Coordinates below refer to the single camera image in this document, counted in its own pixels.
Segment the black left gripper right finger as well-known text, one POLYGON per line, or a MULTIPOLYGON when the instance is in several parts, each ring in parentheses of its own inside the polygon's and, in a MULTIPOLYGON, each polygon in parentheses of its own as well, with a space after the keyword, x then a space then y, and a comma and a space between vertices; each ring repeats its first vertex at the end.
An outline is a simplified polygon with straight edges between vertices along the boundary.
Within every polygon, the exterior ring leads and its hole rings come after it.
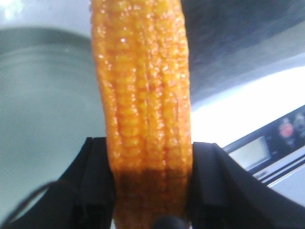
POLYGON ((303 229, 305 208, 268 188, 217 144, 193 144, 188 217, 194 229, 303 229))

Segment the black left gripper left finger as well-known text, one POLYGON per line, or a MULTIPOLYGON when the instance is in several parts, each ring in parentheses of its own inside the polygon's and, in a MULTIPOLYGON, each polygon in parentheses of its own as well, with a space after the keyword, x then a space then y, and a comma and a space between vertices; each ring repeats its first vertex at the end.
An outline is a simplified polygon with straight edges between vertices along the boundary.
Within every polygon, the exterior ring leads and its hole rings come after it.
POLYGON ((115 202, 105 137, 86 138, 64 173, 30 192, 7 216, 9 229, 109 229, 115 202))

